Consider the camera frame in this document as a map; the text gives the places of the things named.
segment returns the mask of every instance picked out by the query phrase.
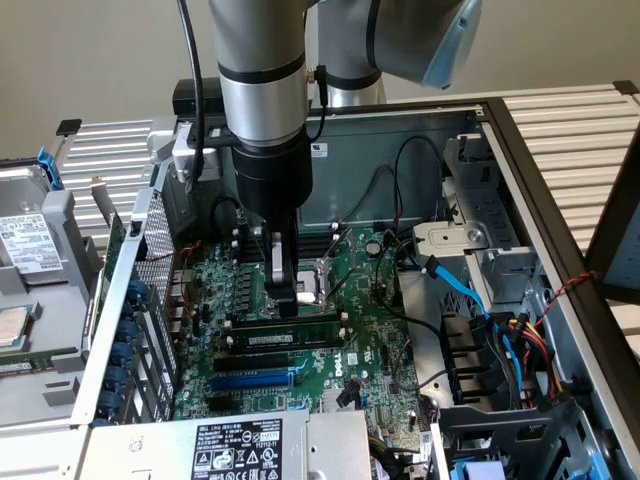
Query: power supply label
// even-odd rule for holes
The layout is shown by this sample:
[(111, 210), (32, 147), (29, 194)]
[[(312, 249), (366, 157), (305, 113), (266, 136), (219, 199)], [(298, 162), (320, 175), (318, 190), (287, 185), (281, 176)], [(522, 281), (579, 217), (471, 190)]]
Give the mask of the power supply label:
[(0, 239), (23, 275), (62, 269), (47, 222), (39, 213), (0, 218)]
[(282, 420), (200, 425), (192, 480), (282, 478)]

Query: robotic arm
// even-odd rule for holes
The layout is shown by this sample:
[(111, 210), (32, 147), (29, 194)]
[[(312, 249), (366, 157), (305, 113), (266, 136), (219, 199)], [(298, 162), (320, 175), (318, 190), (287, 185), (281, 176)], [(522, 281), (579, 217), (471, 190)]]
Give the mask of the robotic arm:
[[(313, 0), (209, 0), (238, 194), (265, 220), (265, 285), (283, 317), (297, 315), (296, 209), (313, 180), (303, 14)], [(321, 59), (334, 106), (382, 71), (446, 87), (466, 58), (480, 0), (328, 0)]]
[(265, 286), (298, 313), (296, 209), (312, 188), (302, 0), (210, 0), (238, 195), (265, 220)]

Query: motherboard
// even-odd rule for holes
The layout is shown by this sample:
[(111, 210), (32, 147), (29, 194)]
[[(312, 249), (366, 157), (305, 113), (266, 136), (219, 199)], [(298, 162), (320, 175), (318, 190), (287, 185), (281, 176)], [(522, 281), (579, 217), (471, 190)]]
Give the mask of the motherboard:
[[(401, 312), (393, 261), (382, 259), (375, 282), (382, 233), (350, 233), (324, 270), (318, 260), (301, 260), (300, 312), (287, 322), (264, 290), (262, 263), (239, 261), (231, 245), (202, 248), (176, 272), (174, 305), (188, 305), (171, 314), (182, 325), (174, 420), (362, 409), (371, 435), (389, 446), (419, 445), (418, 396), (392, 378), (393, 368), (398, 382), (416, 384), (411, 355), (401, 355), (409, 342), (406, 324), (374, 301), (384, 289)], [(314, 295), (329, 291), (314, 303)]]

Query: black frame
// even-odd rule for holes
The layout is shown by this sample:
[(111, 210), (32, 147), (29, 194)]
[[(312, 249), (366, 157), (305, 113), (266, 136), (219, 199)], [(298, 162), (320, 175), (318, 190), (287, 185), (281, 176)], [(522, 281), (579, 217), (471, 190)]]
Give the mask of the black frame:
[[(469, 98), (405, 104), (369, 105), (329, 109), (327, 115), (405, 112), (428, 108), (481, 105), (484, 117), (524, 196), (533, 220), (563, 284), (588, 271), (567, 223), (556, 205), (507, 105), (501, 98)], [(312, 116), (319, 117), (314, 109)], [(640, 365), (620, 330), (599, 286), (593, 279), (567, 291), (580, 325), (604, 374), (636, 448), (640, 450)]]
[(640, 206), (640, 125), (631, 141), (629, 151), (620, 167), (600, 222), (587, 251), (589, 270), (598, 272), (603, 281), (602, 290), (611, 300), (640, 305), (640, 290), (604, 283), (611, 263), (618, 251), (629, 221)]

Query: beige wall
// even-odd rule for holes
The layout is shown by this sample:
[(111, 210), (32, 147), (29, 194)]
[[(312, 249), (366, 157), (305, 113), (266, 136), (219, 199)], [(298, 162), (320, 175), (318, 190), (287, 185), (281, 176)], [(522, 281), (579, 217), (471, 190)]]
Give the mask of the beige wall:
[[(471, 58), (448, 93), (640, 83), (640, 1), (484, 4)], [(189, 5), (203, 73), (213, 75), (207, 2)], [(310, 18), (309, 63), (315, 33)], [(175, 0), (0, 0), (0, 158), (33, 155), (63, 118), (169, 113), (175, 82), (189, 74)], [(386, 86), (392, 99), (437, 93), (391, 77)]]

